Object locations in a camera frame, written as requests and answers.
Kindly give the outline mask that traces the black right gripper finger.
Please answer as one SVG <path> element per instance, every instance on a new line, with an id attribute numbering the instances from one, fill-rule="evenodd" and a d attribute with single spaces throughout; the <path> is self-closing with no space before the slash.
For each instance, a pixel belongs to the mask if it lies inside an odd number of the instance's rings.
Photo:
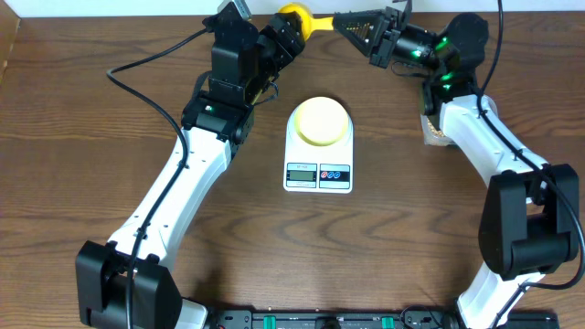
<path id="1" fill-rule="evenodd" d="M 412 13 L 412 0 L 393 0 L 392 4 L 406 16 Z"/>
<path id="2" fill-rule="evenodd" d="M 384 10 L 336 13 L 333 27 L 362 55 L 369 57 L 388 28 L 388 18 Z"/>

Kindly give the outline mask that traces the yellow measuring scoop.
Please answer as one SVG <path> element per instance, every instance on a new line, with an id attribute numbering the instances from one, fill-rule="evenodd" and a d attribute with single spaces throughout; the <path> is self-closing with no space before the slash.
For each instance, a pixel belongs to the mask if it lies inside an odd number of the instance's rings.
<path id="1" fill-rule="evenodd" d="M 307 41 L 314 31 L 333 31 L 335 29 L 332 16 L 315 18 L 310 9 L 301 3 L 289 3 L 281 7 L 278 13 L 296 13 L 300 17 L 304 41 Z"/>

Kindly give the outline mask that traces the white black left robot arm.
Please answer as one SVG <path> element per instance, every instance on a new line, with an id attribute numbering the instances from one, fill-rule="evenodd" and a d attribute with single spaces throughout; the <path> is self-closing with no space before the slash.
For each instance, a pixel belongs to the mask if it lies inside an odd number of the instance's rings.
<path id="1" fill-rule="evenodd" d="M 143 201 L 104 244 L 85 243 L 75 261 L 80 320 L 94 328 L 202 328 L 207 308 L 181 296 L 176 255 L 209 189 L 244 143 L 256 105 L 278 94 L 280 71 L 302 51 L 308 17 L 282 9 L 264 28 L 228 4 L 204 20 L 214 36 L 179 120 L 175 147 Z"/>

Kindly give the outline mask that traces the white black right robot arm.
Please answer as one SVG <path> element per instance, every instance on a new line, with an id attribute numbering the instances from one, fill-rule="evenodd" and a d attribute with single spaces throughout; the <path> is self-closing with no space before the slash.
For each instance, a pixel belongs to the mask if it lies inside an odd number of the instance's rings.
<path id="1" fill-rule="evenodd" d="M 334 29 L 370 64 L 412 67 L 421 79 L 420 113 L 458 146 L 484 180 L 487 194 L 478 241 L 483 263 L 439 328 L 500 328 L 531 288 L 562 264 L 584 259 L 579 178 L 550 164 L 499 120 L 476 69 L 484 62 L 487 22 L 462 13 L 440 32 L 410 22 L 412 8 L 336 14 Z"/>

